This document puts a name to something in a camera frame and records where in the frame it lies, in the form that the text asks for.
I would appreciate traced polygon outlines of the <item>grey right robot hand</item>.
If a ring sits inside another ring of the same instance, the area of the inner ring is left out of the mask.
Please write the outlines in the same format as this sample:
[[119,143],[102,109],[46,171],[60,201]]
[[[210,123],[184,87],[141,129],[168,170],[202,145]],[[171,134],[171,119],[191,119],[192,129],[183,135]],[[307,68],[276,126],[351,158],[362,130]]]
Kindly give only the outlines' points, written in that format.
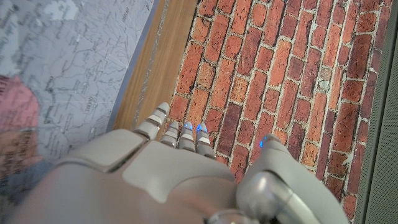
[[204,124],[171,123],[161,103],[135,130],[110,131],[60,159],[9,223],[347,223],[328,188],[267,134],[240,182]]

